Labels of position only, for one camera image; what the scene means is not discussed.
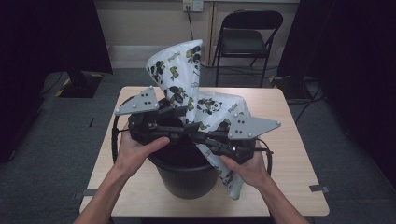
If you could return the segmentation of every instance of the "wall outlet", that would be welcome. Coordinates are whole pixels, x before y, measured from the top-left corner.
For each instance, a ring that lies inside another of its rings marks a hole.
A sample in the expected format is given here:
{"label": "wall outlet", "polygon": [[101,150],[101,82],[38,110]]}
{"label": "wall outlet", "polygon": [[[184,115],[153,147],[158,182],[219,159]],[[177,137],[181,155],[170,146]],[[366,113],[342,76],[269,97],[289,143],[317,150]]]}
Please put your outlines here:
{"label": "wall outlet", "polygon": [[183,11],[187,11],[187,7],[192,11],[192,0],[183,0]]}
{"label": "wall outlet", "polygon": [[192,11],[204,11],[204,1],[192,0]]}
{"label": "wall outlet", "polygon": [[183,0],[183,11],[187,11],[190,7],[190,12],[204,11],[204,0]]}

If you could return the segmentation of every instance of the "black curtain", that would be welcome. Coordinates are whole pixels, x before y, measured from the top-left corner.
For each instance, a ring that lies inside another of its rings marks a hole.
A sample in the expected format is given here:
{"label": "black curtain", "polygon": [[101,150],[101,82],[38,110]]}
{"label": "black curtain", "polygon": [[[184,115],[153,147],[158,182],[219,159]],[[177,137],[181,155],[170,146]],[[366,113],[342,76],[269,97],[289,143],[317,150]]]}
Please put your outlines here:
{"label": "black curtain", "polygon": [[40,105],[45,77],[69,68],[112,74],[92,0],[0,2],[0,160]]}
{"label": "black curtain", "polygon": [[301,0],[281,76],[317,77],[348,133],[396,187],[396,2]]}

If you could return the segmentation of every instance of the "finger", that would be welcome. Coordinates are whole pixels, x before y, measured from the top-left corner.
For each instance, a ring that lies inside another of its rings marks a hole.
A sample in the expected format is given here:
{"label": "finger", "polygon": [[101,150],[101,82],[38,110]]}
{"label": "finger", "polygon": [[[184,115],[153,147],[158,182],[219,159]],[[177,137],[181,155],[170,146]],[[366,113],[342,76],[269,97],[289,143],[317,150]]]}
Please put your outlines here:
{"label": "finger", "polygon": [[239,167],[239,164],[236,163],[236,161],[234,161],[233,159],[227,157],[227,156],[220,156],[220,159],[224,162],[224,164],[233,171],[236,171],[237,168]]}
{"label": "finger", "polygon": [[166,145],[168,145],[169,142],[170,142],[169,138],[161,137],[161,138],[158,138],[158,139],[150,142],[149,144],[147,144],[146,148],[148,149],[149,153],[155,152],[155,151],[159,150],[160,148],[163,148]]}

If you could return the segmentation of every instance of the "black trash can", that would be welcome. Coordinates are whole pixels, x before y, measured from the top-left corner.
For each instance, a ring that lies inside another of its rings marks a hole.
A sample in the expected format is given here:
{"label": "black trash can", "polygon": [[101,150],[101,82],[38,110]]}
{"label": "black trash can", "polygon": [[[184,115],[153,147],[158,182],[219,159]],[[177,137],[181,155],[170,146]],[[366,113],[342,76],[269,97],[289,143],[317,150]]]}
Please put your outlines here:
{"label": "black trash can", "polygon": [[216,184],[218,172],[190,139],[168,145],[151,153],[148,159],[157,166],[166,188],[182,199],[197,199]]}

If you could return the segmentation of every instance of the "bucket rim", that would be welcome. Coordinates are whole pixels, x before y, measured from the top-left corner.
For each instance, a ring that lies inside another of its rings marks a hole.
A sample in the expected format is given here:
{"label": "bucket rim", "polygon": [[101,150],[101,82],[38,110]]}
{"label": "bucket rim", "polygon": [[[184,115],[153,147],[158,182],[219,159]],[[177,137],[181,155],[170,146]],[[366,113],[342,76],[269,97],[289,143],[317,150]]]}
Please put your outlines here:
{"label": "bucket rim", "polygon": [[177,167],[175,165],[166,164],[165,162],[161,161],[160,159],[158,159],[152,155],[149,155],[148,159],[154,165],[156,165],[158,168],[161,168],[168,172],[174,172],[174,173],[191,174],[191,173],[195,173],[195,172],[203,172],[203,171],[209,171],[209,170],[213,169],[213,166],[209,162],[207,162],[206,164],[204,164],[202,166],[187,168],[187,167]]}

